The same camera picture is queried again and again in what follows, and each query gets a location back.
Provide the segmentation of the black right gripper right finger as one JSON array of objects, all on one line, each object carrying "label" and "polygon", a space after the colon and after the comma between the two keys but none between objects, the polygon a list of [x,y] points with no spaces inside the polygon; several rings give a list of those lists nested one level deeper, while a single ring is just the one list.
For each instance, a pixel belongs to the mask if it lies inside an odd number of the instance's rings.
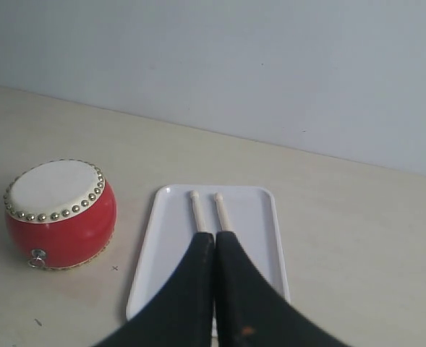
[{"label": "black right gripper right finger", "polygon": [[253,265],[235,233],[216,235],[220,346],[345,346],[293,308]]}]

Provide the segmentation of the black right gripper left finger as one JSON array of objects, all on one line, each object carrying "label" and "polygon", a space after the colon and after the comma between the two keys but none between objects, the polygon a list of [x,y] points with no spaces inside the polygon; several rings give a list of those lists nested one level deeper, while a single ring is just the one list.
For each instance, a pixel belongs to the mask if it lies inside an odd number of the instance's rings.
[{"label": "black right gripper left finger", "polygon": [[166,283],[98,346],[210,346],[214,238],[197,232]]}]

